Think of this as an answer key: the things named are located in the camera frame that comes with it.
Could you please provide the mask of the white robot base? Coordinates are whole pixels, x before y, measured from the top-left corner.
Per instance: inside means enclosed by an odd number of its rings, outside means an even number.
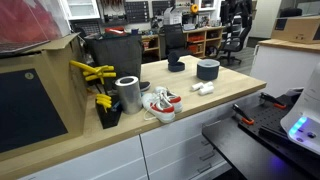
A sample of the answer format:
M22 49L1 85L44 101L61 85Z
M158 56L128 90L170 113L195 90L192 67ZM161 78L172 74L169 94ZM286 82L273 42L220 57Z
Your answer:
M291 142L320 155L320 63L280 124Z

